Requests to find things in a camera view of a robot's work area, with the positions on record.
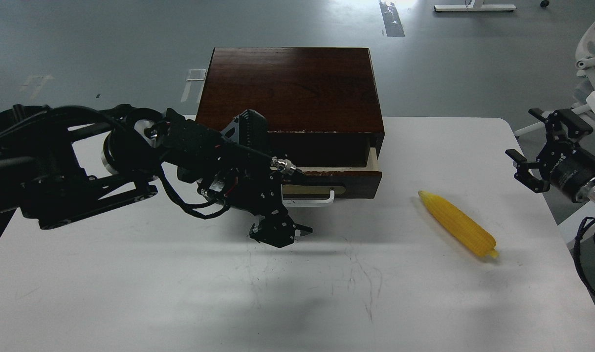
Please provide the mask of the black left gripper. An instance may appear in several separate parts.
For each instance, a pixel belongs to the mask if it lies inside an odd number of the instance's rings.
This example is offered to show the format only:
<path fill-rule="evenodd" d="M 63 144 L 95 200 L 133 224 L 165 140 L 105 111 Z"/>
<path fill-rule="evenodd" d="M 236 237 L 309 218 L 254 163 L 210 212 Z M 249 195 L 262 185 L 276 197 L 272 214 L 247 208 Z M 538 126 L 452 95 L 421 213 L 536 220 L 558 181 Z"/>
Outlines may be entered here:
<path fill-rule="evenodd" d="M 221 210 L 198 213 L 199 217 L 218 217 L 227 209 L 246 210 L 262 216 L 253 224 L 249 238 L 282 248 L 313 233 L 313 228 L 295 223 L 284 208 L 281 197 L 282 174 L 270 167 L 261 169 L 215 169 L 202 172 L 198 192 L 210 203 L 219 203 Z"/>

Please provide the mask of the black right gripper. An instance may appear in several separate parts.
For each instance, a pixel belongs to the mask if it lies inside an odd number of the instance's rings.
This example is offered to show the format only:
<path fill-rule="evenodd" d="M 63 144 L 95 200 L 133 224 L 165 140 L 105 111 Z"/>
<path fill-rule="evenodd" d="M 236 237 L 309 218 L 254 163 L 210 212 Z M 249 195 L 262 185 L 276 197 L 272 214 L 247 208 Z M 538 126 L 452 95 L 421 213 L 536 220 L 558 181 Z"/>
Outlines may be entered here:
<path fill-rule="evenodd" d="M 545 127 L 546 145 L 565 143 L 579 146 L 579 142 L 593 133 L 593 127 L 572 109 L 553 112 L 529 109 L 529 114 Z M 550 185 L 559 189 L 573 203 L 588 200 L 587 184 L 595 178 L 595 156 L 581 147 L 544 147 L 537 162 L 530 162 L 515 149 L 505 150 L 516 169 L 514 178 L 534 193 L 545 193 Z M 541 178 L 530 171 L 538 169 Z"/>

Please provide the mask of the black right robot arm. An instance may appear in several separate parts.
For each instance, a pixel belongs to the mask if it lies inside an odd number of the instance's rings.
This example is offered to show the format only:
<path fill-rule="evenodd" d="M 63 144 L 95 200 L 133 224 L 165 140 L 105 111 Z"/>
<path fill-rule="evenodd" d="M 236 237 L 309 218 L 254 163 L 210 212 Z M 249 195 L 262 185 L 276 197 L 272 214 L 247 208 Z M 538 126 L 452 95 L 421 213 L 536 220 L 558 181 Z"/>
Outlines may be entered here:
<path fill-rule="evenodd" d="M 573 203 L 595 204 L 595 156 L 580 145 L 593 133 L 593 127 L 572 109 L 561 109 L 544 116 L 541 109 L 529 109 L 546 130 L 546 143 L 534 162 L 515 149 L 506 154 L 513 160 L 514 178 L 534 193 L 559 189 Z"/>

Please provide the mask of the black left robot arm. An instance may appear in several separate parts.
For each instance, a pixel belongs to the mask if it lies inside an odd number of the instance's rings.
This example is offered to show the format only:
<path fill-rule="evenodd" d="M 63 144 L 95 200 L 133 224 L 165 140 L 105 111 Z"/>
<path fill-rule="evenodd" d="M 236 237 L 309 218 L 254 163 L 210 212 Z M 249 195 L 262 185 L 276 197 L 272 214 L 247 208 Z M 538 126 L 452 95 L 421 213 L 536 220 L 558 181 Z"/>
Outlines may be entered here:
<path fill-rule="evenodd" d="M 56 229 L 152 198 L 159 180 L 186 214 L 213 219 L 230 209 L 259 218 L 249 237 L 282 248 L 312 228 L 283 199 L 304 173 L 273 153 L 254 110 L 213 129 L 173 109 L 123 104 L 14 105 L 0 112 L 0 239 L 16 210 Z"/>

